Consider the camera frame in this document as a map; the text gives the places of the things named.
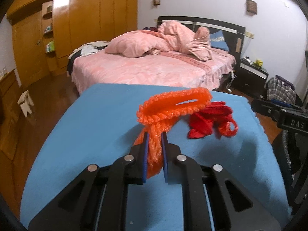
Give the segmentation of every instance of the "wall outlet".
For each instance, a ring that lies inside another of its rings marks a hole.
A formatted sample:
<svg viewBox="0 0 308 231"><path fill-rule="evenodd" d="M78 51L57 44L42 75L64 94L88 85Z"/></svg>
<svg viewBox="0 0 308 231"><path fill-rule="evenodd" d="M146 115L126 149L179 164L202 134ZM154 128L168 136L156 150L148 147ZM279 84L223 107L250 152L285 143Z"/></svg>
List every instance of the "wall outlet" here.
<svg viewBox="0 0 308 231"><path fill-rule="evenodd" d="M245 32L245 36L254 39L254 34L248 32L248 31Z"/></svg>

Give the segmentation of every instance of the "white stool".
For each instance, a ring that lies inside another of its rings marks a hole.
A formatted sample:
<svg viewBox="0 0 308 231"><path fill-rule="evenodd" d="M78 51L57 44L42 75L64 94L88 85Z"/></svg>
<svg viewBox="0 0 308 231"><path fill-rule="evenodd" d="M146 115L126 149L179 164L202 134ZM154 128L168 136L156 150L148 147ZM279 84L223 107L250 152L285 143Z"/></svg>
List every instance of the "white stool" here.
<svg viewBox="0 0 308 231"><path fill-rule="evenodd" d="M25 117L27 117L28 113L32 114L32 110L29 106L29 104L31 106L34 105L30 95L29 95L29 90L23 92L17 102L20 105L21 110L23 111L23 114L25 115Z"/></svg>

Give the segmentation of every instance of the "nightstand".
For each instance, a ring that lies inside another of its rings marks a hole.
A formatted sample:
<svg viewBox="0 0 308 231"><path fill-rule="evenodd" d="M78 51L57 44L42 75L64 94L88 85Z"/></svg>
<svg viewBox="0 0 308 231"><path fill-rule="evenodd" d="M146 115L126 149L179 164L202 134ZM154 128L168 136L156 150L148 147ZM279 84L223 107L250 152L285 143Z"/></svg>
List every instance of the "nightstand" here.
<svg viewBox="0 0 308 231"><path fill-rule="evenodd" d="M268 73L264 68L258 68L249 64L246 60L240 59L236 69L237 76L232 82L232 87L254 98L259 98L264 92Z"/></svg>

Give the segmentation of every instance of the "orange knitted item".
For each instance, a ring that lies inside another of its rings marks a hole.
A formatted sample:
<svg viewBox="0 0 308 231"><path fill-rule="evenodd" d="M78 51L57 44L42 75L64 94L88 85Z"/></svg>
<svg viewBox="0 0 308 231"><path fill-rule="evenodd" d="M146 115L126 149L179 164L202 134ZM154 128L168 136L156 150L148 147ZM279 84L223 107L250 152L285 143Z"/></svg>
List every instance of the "orange knitted item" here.
<svg viewBox="0 0 308 231"><path fill-rule="evenodd" d="M191 115L204 109L210 104L211 99L212 95L209 90L193 88L151 96L149 100L139 106L137 121L145 127L134 145L142 143L144 132L149 133L147 178L158 174L163 166L161 133L168 132L177 122L179 116Z"/></svg>

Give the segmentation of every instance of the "silver rivet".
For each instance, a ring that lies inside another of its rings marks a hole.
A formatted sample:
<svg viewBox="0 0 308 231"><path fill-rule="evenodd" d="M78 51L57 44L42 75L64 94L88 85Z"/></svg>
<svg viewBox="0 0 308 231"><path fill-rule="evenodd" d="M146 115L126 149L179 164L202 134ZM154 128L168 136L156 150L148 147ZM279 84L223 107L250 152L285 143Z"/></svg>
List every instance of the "silver rivet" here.
<svg viewBox="0 0 308 231"><path fill-rule="evenodd" d="M178 159L179 161L186 161L187 157L186 157L185 155L178 155L178 156L177 156L177 159Z"/></svg>
<svg viewBox="0 0 308 231"><path fill-rule="evenodd" d="M217 171L217 172L220 172L220 171L222 171L222 166L221 166L220 164L215 164L215 165L213 166L213 169L214 169L215 171Z"/></svg>
<svg viewBox="0 0 308 231"><path fill-rule="evenodd" d="M126 161L132 161L133 159L134 159L134 157L132 155L126 155L124 157L124 160L126 160Z"/></svg>
<svg viewBox="0 0 308 231"><path fill-rule="evenodd" d="M91 165L88 166L88 171L89 172L94 172L96 170L97 170L97 165L91 164Z"/></svg>

